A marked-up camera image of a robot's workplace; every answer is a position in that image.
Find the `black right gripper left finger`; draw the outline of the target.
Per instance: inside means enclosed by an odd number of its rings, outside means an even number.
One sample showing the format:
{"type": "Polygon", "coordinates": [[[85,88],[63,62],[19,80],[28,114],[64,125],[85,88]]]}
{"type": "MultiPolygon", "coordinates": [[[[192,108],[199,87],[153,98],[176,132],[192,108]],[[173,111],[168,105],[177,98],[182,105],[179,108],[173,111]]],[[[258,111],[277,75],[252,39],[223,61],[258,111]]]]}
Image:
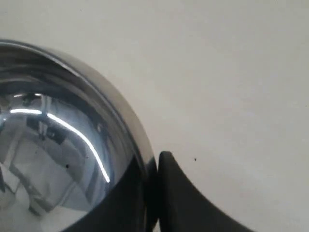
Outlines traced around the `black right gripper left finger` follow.
{"type": "Polygon", "coordinates": [[[70,232],[152,232],[159,218],[156,161],[143,167],[134,159],[121,180],[70,232]]]}

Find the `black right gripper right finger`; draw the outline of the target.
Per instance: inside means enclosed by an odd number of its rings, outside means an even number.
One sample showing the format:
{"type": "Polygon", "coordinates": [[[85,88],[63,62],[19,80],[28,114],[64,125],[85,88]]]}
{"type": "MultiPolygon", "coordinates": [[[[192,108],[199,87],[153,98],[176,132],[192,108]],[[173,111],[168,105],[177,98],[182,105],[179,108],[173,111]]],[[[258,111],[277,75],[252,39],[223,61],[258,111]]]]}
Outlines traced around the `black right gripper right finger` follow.
{"type": "Polygon", "coordinates": [[[250,232],[198,191],[173,154],[159,156],[159,223],[162,232],[250,232]]]}

